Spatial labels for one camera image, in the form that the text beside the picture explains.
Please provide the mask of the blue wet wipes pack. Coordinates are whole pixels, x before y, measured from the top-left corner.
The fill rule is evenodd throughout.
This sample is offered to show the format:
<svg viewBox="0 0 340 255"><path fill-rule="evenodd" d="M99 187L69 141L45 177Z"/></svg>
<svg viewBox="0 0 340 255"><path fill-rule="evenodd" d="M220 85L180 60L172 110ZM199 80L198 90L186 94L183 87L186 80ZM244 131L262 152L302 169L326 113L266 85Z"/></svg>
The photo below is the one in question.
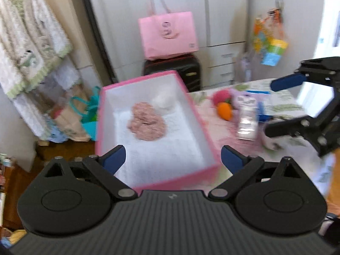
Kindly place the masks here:
<svg viewBox="0 0 340 255"><path fill-rule="evenodd" d="M271 93L262 90L247 90L246 93L257 100L259 122L265 123L271 120L274 116Z"/></svg>

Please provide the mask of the pink strawberry plush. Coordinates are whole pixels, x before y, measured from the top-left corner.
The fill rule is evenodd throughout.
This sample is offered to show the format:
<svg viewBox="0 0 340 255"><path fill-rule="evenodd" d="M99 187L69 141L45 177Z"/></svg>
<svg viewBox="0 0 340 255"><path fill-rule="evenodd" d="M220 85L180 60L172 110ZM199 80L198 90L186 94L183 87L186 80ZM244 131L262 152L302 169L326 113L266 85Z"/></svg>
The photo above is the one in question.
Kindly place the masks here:
<svg viewBox="0 0 340 255"><path fill-rule="evenodd" d="M221 102L229 103L232 98L232 95L228 89L222 89L215 92L211 98L214 106L217 106Z"/></svg>

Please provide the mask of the orange plush ball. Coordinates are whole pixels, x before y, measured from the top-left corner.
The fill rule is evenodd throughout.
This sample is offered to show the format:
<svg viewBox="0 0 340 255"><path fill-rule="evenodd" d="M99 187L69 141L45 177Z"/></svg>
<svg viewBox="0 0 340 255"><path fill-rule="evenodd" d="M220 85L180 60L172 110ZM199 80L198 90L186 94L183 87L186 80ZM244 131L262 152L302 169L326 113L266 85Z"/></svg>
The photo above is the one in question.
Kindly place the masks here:
<svg viewBox="0 0 340 255"><path fill-rule="evenodd" d="M220 102L217 104L217 115L226 121L231 121L233 118L233 109L231 104L227 102Z"/></svg>

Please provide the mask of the white fluffy plush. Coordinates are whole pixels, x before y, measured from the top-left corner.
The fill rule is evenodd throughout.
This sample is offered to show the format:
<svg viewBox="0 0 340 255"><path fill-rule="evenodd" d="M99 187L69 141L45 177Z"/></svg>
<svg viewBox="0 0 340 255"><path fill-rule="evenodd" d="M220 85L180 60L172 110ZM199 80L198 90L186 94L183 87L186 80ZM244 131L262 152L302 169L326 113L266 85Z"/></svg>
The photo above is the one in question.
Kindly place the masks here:
<svg viewBox="0 0 340 255"><path fill-rule="evenodd" d="M161 89L152 100L152 105L159 110L170 110L175 104L175 97L169 88Z"/></svg>

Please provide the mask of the purple kuromi plush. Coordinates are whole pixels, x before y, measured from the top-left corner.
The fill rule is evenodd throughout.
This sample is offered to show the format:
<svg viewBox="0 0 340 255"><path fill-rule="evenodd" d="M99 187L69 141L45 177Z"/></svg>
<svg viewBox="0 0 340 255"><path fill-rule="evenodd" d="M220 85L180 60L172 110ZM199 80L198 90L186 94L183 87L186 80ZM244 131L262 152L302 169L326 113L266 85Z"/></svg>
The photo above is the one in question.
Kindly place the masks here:
<svg viewBox="0 0 340 255"><path fill-rule="evenodd" d="M234 109L240 109L242 106L258 107L256 94L246 91L238 91L231 88L231 104Z"/></svg>

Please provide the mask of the colourful paper gift bag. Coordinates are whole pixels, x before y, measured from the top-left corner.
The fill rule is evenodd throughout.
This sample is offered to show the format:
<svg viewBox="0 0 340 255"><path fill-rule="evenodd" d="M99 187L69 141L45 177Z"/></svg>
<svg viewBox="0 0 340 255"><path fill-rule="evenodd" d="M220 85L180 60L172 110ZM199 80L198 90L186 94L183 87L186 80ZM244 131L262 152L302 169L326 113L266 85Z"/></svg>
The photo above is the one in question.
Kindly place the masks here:
<svg viewBox="0 0 340 255"><path fill-rule="evenodd" d="M274 17L256 18L252 47L262 65L276 66L288 47L282 24Z"/></svg>

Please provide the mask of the floral tablecloth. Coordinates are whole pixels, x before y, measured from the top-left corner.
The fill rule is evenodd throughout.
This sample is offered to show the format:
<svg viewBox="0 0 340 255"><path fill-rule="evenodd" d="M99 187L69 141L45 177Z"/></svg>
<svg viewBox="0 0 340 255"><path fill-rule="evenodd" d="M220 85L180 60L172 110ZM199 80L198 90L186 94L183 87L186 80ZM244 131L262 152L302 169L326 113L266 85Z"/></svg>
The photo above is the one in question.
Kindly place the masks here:
<svg viewBox="0 0 340 255"><path fill-rule="evenodd" d="M299 105L289 90L272 92L270 82L273 79L262 79L229 87L220 87L209 90L201 90L189 93L195 108L201 117L203 125L207 130L220 158L221 149L224 145L230 145L238 152L252 157L260 156L266 161L278 162L283 156L292 157L307 173L321 194L326 197L333 190L333 176L336 173L335 154L328 154L322 158L318 157L317 152L301 136L291 137L282 136L270 138L265 136L262 126L259 128L259 134L256 140L241 140L236 137L238 128L238 117L235 113L233 121L225 121L218 117L216 109L212 103L212 97L219 90L259 90L270 92L270 110L274 110L274 122L283 121L283 119L293 119L305 115L304 109ZM198 187L207 192L213 186L230 177L231 173L224 166L218 170L217 178L212 183L206 181L199 182Z"/></svg>

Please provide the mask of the brown paper bag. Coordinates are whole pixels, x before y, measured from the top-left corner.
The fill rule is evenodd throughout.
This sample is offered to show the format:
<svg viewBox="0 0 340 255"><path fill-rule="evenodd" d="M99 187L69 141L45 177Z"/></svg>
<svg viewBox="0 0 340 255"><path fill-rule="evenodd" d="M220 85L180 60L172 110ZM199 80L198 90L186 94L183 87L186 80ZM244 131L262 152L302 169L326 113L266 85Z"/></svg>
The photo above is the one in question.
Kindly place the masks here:
<svg viewBox="0 0 340 255"><path fill-rule="evenodd" d="M81 116L73 110L70 105L72 97L79 97L88 100L82 84L74 85L70 90L65 91L58 99L50 116L58 128L70 139L75 142L88 142L90 136L81 125Z"/></svg>

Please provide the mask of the teal gift bag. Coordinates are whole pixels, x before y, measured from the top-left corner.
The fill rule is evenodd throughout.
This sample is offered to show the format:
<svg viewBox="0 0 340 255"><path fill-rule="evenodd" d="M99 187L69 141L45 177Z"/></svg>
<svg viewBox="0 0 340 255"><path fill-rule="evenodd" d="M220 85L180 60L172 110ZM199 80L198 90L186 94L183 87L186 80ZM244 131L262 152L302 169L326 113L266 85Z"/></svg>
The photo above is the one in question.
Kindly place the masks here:
<svg viewBox="0 0 340 255"><path fill-rule="evenodd" d="M85 101L84 99L78 96L72 97L70 99L71 108L75 113L81 116L80 120L81 126L90 136L92 141L96 141L97 113L99 108L100 90L101 90L100 87L95 86L92 90L92 95L89 101ZM76 101L85 105L85 110L83 113L76 108L75 106Z"/></svg>

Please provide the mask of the pink cardboard box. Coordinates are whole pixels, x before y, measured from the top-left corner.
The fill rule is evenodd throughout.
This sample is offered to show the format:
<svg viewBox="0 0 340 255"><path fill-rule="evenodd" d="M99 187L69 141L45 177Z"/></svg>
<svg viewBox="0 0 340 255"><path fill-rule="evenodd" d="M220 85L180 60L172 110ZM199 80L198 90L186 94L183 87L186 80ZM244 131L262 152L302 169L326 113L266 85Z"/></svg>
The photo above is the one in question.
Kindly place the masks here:
<svg viewBox="0 0 340 255"><path fill-rule="evenodd" d="M175 71L102 88L96 153L121 145L114 175L136 191L173 190L211 181L221 163L187 89Z"/></svg>

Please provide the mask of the black suitcase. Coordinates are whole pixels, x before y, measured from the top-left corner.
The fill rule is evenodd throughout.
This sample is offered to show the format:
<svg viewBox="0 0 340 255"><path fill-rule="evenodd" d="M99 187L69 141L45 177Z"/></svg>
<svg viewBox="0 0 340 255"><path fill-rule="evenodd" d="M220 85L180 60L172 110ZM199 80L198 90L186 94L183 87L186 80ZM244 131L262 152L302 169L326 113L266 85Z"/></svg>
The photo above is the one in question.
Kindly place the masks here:
<svg viewBox="0 0 340 255"><path fill-rule="evenodd" d="M201 90L201 65L193 54L185 54L170 59L145 61L143 75L150 75L163 71L176 71L189 92Z"/></svg>

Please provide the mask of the pink tote bag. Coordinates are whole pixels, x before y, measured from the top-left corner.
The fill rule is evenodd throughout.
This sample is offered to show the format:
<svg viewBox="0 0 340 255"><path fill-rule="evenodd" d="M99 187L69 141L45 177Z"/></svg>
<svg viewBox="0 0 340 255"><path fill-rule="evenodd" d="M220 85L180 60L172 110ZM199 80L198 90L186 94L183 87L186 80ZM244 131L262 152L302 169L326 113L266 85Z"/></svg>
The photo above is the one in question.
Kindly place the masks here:
<svg viewBox="0 0 340 255"><path fill-rule="evenodd" d="M166 13L158 15L154 0L152 14L138 20L139 33L146 60L170 59L199 50L193 14L190 11L173 13L160 0Z"/></svg>

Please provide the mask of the cream fluffy cardigan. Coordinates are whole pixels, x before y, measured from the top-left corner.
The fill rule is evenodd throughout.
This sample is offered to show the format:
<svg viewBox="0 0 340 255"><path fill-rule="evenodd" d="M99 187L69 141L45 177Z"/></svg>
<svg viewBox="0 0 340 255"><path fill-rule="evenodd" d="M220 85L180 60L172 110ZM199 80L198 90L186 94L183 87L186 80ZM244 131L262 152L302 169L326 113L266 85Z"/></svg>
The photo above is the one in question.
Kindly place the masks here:
<svg viewBox="0 0 340 255"><path fill-rule="evenodd" d="M1 0L1 88L10 99L36 88L72 49L45 0Z"/></svg>

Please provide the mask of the grey wardrobe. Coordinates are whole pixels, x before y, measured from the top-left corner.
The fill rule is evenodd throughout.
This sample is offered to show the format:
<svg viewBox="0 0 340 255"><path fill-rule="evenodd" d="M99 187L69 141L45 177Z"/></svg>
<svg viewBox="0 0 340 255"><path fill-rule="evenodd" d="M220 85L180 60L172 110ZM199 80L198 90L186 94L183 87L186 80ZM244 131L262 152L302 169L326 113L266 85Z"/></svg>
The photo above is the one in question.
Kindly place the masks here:
<svg viewBox="0 0 340 255"><path fill-rule="evenodd" d="M90 0L113 71L119 81L141 76L146 61L139 23L162 44L188 34L179 17L191 15L203 88L230 85L246 39L248 0Z"/></svg>

